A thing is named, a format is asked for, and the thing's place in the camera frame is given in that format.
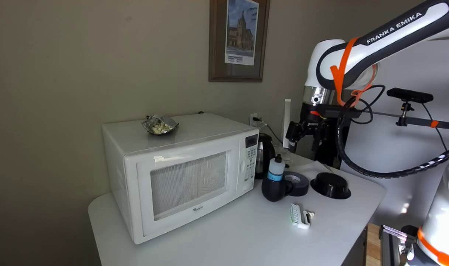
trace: microwave control panel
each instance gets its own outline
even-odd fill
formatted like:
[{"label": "microwave control panel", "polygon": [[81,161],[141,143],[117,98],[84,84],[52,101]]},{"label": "microwave control panel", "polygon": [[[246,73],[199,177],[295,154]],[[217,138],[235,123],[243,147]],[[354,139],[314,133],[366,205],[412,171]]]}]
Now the microwave control panel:
[{"label": "microwave control panel", "polygon": [[244,182],[254,179],[255,175],[255,158],[257,157],[257,143],[258,135],[248,136],[246,138],[246,152],[247,152],[247,163],[246,163],[246,175],[244,177]]}]

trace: duct tape roll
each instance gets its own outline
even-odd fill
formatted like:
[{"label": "duct tape roll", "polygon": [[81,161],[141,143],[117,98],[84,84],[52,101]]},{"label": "duct tape roll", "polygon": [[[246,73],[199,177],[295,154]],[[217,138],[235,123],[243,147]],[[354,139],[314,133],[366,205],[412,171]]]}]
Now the duct tape roll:
[{"label": "duct tape roll", "polygon": [[293,190],[290,196],[300,197],[308,192],[309,182],[304,175],[297,172],[285,171],[283,172],[283,176],[285,180],[293,183]]}]

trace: painting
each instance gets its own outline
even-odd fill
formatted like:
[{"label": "painting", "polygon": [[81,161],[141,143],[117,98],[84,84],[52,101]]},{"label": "painting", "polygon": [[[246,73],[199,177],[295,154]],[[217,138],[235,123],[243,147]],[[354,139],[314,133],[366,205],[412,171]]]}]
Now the painting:
[{"label": "painting", "polygon": [[254,65],[258,11],[257,2],[228,0],[225,63]]},{"label": "painting", "polygon": [[262,82],[270,0],[210,0],[209,81]]}]

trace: orange strap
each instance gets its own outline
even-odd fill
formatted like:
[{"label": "orange strap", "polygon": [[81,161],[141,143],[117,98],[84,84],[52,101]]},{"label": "orange strap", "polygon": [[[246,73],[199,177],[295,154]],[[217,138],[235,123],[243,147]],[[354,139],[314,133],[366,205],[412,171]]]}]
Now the orange strap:
[{"label": "orange strap", "polygon": [[439,121],[433,120],[432,124],[430,125],[430,127],[436,128],[438,126],[438,124],[439,124]]},{"label": "orange strap", "polygon": [[[336,89],[336,95],[337,95],[337,101],[338,104],[341,106],[344,106],[346,103],[342,100],[341,95],[343,94],[343,81],[344,81],[344,73],[346,72],[346,64],[347,60],[349,58],[349,54],[351,53],[351,49],[354,46],[354,43],[356,43],[356,40],[358,38],[353,38],[351,41],[349,41],[346,45],[346,49],[344,49],[343,57],[341,57],[341,62],[339,63],[339,68],[337,66],[331,66],[329,69],[331,69],[331,73],[333,74],[334,79],[334,87]],[[356,89],[353,92],[351,92],[351,96],[356,97],[356,101],[354,101],[353,104],[351,104],[351,107],[354,107],[363,93],[368,90],[372,86],[372,82],[375,78],[375,68],[376,66],[373,65],[373,76],[367,86],[364,89]]]},{"label": "orange strap", "polygon": [[444,266],[449,266],[449,255],[440,251],[437,251],[428,241],[425,239],[422,228],[418,229],[418,239],[431,253],[438,258],[438,262]]}]

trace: microwave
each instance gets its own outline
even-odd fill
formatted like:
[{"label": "microwave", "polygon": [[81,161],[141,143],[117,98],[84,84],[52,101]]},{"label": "microwave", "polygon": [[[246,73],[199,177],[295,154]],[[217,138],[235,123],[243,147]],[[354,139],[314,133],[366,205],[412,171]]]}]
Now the microwave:
[{"label": "microwave", "polygon": [[192,222],[254,186],[257,128],[199,113],[151,135],[142,120],[102,125],[111,190],[136,244]]}]

